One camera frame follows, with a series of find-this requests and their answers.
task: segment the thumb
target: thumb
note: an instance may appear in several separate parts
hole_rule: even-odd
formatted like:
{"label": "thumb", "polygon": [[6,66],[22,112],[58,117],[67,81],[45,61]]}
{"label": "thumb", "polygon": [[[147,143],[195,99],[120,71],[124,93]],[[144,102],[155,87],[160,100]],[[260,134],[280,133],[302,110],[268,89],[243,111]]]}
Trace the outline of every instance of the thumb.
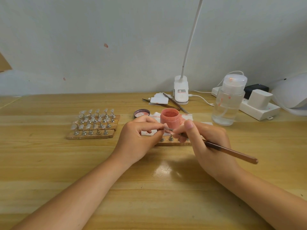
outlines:
{"label": "thumb", "polygon": [[151,137],[148,137],[148,142],[149,142],[151,147],[155,146],[160,141],[164,132],[165,132],[164,130],[158,130]]}
{"label": "thumb", "polygon": [[206,146],[199,134],[199,131],[195,124],[191,120],[185,121],[185,131],[189,137],[190,142],[195,154],[205,152]]}

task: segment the gray wall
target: gray wall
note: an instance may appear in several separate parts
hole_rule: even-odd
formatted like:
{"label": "gray wall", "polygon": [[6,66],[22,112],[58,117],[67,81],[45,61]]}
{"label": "gray wall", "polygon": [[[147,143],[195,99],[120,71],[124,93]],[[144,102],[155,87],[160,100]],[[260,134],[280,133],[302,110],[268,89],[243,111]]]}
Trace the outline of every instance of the gray wall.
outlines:
{"label": "gray wall", "polygon": [[[199,0],[0,0],[0,95],[170,91]],[[307,71],[307,0],[204,0],[185,74],[211,89]]]}

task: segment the forearm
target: forearm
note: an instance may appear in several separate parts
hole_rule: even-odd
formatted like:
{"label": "forearm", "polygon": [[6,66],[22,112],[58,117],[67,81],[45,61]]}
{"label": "forearm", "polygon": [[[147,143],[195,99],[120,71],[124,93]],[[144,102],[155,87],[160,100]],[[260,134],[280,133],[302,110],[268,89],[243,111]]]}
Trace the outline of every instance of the forearm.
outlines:
{"label": "forearm", "polygon": [[242,170],[222,184],[277,230],[307,229],[307,201]]}
{"label": "forearm", "polygon": [[90,171],[63,190],[13,230],[80,230],[97,209],[110,187],[129,168],[116,157]]}

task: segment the wooden table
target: wooden table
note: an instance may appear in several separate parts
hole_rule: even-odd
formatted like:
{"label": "wooden table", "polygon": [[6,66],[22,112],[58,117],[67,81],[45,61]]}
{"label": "wooden table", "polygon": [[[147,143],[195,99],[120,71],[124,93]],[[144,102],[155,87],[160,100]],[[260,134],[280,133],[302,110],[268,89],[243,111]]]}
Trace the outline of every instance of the wooden table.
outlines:
{"label": "wooden table", "polygon": [[[133,112],[161,112],[141,98],[153,93],[25,96],[0,106],[0,229],[9,229],[104,161]],[[202,95],[209,102],[214,97]],[[66,140],[86,109],[121,114],[110,139]],[[191,97],[194,120],[211,122],[212,107]],[[307,118],[285,111],[257,121],[240,112],[229,127],[233,149],[259,159],[246,170],[307,198]],[[207,175],[191,146],[152,149],[113,185],[85,229],[271,229],[243,201]]]}

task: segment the transparent cap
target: transparent cap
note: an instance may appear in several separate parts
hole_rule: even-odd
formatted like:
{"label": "transparent cap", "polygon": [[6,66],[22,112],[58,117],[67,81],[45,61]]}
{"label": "transparent cap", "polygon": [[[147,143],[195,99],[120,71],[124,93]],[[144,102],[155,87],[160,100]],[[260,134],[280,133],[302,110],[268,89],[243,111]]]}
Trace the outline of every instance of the transparent cap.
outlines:
{"label": "transparent cap", "polygon": [[222,90],[228,94],[241,94],[244,91],[248,78],[239,74],[228,74],[225,76]]}

